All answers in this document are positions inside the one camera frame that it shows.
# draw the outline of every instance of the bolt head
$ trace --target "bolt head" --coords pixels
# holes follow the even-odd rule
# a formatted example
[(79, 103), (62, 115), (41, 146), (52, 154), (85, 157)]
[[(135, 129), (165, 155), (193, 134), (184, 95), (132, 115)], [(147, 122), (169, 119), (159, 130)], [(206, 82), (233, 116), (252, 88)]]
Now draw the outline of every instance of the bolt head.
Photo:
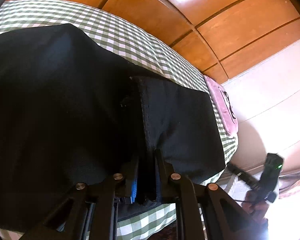
[(218, 185), (215, 184), (215, 183), (210, 183), (209, 186), (208, 186), (208, 188), (210, 190), (217, 190), (218, 189)]
[(122, 178), (123, 178), (123, 175), (122, 175), (121, 173), (115, 173), (115, 174), (113, 175), (113, 178), (119, 180), (119, 179), (122, 179)]
[(179, 173), (172, 173), (171, 179), (173, 179), (173, 180), (181, 179), (181, 175)]
[(77, 190), (82, 190), (86, 187), (86, 184), (83, 183), (83, 182), (79, 182), (75, 185), (75, 187), (76, 187)]

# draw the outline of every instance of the white wall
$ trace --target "white wall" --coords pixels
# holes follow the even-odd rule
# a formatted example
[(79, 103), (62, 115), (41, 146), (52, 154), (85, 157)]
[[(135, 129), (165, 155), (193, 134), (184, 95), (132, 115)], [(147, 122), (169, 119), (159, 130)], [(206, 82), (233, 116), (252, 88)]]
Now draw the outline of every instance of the white wall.
[(232, 161), (250, 169), (272, 152), (284, 171), (300, 168), (300, 40), (223, 86), (239, 121)]

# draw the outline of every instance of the pink towel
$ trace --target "pink towel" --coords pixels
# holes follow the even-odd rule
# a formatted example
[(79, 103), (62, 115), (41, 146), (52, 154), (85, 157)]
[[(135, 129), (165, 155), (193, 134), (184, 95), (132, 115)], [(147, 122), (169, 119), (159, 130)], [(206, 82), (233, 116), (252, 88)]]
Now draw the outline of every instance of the pink towel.
[(229, 96), (223, 86), (213, 79), (204, 75), (204, 79), (209, 88), (212, 100), (217, 107), (223, 126), (229, 137), (233, 137), (238, 132), (238, 121), (229, 101)]

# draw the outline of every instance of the wooden ceiling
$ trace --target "wooden ceiling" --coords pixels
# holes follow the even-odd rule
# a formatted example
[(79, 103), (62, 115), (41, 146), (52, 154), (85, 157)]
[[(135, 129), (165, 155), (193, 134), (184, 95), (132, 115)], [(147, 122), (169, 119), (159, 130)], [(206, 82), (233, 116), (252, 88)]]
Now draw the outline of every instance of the wooden ceiling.
[(70, 0), (159, 38), (219, 83), (300, 39), (289, 0)]

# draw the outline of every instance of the bed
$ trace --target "bed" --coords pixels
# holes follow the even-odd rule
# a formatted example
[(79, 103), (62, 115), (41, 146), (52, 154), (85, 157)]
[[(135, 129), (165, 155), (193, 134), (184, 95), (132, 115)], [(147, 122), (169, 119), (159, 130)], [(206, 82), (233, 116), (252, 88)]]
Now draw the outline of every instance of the bed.
[[(71, 23), (98, 45), (187, 88), (209, 93), (202, 73), (166, 44), (105, 11), (63, 0), (12, 0), (0, 8), (0, 34), (19, 28)], [(238, 147), (229, 138), (211, 99), (226, 163)], [(203, 181), (216, 182), (222, 172)], [(118, 223), (118, 240), (146, 239), (176, 219), (175, 204), (164, 204)]]

